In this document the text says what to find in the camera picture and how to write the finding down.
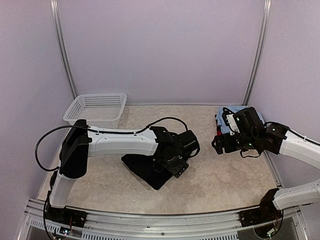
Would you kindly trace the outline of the light blue shirt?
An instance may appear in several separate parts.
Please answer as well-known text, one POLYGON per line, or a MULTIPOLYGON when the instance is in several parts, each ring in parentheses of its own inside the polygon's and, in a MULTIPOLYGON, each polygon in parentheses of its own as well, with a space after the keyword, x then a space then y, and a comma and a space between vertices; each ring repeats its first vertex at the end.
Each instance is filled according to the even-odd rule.
POLYGON ((215 117, 221 134, 259 134, 265 131, 264 120, 254 107, 228 105, 220 107, 215 117))

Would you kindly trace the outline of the black long sleeve shirt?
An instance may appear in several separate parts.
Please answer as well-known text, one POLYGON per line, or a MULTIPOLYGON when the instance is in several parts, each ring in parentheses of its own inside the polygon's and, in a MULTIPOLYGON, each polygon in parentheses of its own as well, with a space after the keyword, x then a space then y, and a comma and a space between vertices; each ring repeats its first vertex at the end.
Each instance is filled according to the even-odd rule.
POLYGON ((152 156, 125 154, 121 161, 154 190, 159 190, 173 176, 166 168, 156 171, 152 156))

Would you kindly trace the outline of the white perforated plastic basket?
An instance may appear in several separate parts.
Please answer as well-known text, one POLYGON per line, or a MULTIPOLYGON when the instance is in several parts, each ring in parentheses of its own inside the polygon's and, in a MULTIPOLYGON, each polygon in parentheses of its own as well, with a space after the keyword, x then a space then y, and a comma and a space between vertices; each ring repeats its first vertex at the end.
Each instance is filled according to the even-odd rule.
POLYGON ((73 125, 86 120, 89 126, 116 129, 127 102, 125 93, 95 93, 77 96, 65 111, 63 120, 73 125))

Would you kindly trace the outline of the red black plaid shirt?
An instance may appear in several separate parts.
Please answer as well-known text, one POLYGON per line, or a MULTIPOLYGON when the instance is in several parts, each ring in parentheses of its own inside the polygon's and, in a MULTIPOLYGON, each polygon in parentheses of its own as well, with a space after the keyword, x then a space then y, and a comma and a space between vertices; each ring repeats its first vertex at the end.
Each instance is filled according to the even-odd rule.
POLYGON ((216 135, 217 136, 221 136, 222 132, 221 132, 221 126, 218 124, 218 115, 215 115, 215 123, 216 123, 216 135))

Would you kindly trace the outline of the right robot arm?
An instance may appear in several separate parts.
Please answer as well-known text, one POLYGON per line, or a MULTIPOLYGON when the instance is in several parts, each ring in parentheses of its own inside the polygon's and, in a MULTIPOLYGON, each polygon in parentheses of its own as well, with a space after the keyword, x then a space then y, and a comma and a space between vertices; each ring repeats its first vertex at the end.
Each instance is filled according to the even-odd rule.
MULTIPOLYGON (((217 134, 211 142, 216 153, 255 150, 260 156, 271 152, 300 160, 314 168, 320 167, 320 144, 278 122, 263 122, 254 107, 233 112, 222 108, 222 119, 229 131, 217 134)), ((260 201, 256 218, 266 222, 276 210, 309 205, 320 201, 320 181, 315 180, 291 188, 270 189, 260 201)))

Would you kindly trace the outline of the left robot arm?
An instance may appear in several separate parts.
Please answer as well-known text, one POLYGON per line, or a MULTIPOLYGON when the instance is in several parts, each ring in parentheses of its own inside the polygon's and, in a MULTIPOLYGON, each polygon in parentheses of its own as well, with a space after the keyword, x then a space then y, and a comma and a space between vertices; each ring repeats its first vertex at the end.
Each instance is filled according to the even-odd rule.
POLYGON ((189 167, 188 160, 200 152, 200 144, 190 129, 177 134, 158 126, 159 122, 137 130, 89 126, 85 119, 68 125, 59 165, 52 169, 40 166, 53 173, 46 197, 50 214, 61 223, 70 218, 67 199, 75 182, 86 174, 89 158, 121 155, 126 167, 154 190, 159 190, 171 177, 179 178, 189 167))

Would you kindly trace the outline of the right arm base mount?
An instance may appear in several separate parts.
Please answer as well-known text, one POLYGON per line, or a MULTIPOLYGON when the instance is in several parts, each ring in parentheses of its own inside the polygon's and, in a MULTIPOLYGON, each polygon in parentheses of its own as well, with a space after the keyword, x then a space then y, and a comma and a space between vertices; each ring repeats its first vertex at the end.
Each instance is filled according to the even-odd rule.
POLYGON ((279 188, 268 190, 260 200, 257 208, 240 211, 239 218, 241 226, 249 227, 282 218, 282 211, 276 209, 275 205, 273 204, 275 194, 279 190, 279 188))

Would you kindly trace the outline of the aluminium front rail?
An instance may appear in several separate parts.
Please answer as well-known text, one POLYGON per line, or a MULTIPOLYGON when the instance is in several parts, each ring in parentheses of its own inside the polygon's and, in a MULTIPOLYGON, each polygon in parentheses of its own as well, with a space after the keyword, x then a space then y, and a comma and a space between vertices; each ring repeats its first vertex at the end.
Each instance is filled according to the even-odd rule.
MULTIPOLYGON (((24 210, 16 240, 48 240, 43 224, 42 200, 30 199, 24 210)), ((242 227, 240 211, 195 214, 138 214, 68 208, 87 213, 83 227, 72 226, 66 240, 263 240, 256 235, 258 227, 242 227)), ((271 240, 310 240, 307 226, 298 207, 284 211, 279 232, 271 240)))

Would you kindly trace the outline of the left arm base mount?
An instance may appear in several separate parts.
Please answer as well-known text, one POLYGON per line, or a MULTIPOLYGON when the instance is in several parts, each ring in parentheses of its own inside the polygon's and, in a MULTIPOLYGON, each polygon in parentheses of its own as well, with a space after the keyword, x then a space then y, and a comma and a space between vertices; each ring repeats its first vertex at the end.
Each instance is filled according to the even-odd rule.
POLYGON ((46 206, 44 210, 44 217, 46 220, 50 220, 70 227, 84 228, 87 213, 81 210, 75 210, 70 208, 56 208, 52 206, 46 206))

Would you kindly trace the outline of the right aluminium corner post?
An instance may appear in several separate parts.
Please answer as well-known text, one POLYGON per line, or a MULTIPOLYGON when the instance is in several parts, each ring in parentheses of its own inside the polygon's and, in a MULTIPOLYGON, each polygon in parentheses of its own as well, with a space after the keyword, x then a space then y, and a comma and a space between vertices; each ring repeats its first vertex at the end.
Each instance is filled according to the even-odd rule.
POLYGON ((254 58, 253 58, 253 64, 252 64, 252 68, 250 71, 249 80, 248 80, 248 84, 246 87, 244 99, 242 101, 243 106, 246 106, 249 104, 251 96, 253 94, 255 82, 257 79, 258 71, 259 71, 259 66, 261 63, 262 56, 263 56, 265 41, 266 41, 266 37, 267 37, 271 7, 272 7, 272 1, 265 0, 264 5, 263 5, 262 18, 261 18, 261 24, 260 24, 260 29, 259 29, 257 46, 256 46, 254 58))

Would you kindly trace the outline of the aluminium corner post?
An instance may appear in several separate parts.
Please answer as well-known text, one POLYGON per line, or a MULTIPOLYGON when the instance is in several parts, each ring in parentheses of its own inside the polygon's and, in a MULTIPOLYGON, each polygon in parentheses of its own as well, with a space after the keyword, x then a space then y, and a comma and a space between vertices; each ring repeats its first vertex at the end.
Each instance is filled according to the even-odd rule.
POLYGON ((263 5, 262 18, 261 18, 261 24, 260 24, 260 29, 259 29, 257 46, 256 46, 254 58, 253 58, 253 64, 252 64, 252 68, 250 71, 249 80, 248 80, 248 84, 246 87, 244 99, 242 101, 243 106, 246 106, 249 104, 251 96, 253 94, 255 82, 257 79, 258 71, 259 71, 259 66, 261 63, 262 56, 263 56, 265 41, 266 41, 266 37, 267 37, 271 7, 272 7, 272 1, 265 0, 264 5, 263 5))
POLYGON ((57 39, 57 45, 58 45, 62 65, 65 71, 67 84, 69 86, 72 98, 75 99, 78 96, 78 91, 73 78, 70 61, 68 58, 67 49, 64 41, 62 22, 61 22, 60 11, 59 11, 59 3, 57 0, 50 0, 49 2, 50 2, 50 9, 52 14, 56 39, 57 39))

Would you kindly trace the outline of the left aluminium corner post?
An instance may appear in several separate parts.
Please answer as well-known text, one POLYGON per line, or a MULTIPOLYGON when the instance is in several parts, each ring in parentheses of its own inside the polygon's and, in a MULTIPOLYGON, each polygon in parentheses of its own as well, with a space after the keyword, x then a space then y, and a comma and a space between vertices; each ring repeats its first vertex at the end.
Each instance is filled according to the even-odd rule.
POLYGON ((64 41, 62 22, 61 22, 60 11, 59 11, 59 3, 57 0, 50 0, 49 2, 50 2, 50 9, 52 14, 56 39, 57 39, 57 45, 58 45, 62 65, 65 71, 67 84, 69 86, 72 98, 75 99, 78 96, 78 91, 73 78, 70 61, 68 58, 67 49, 64 41))

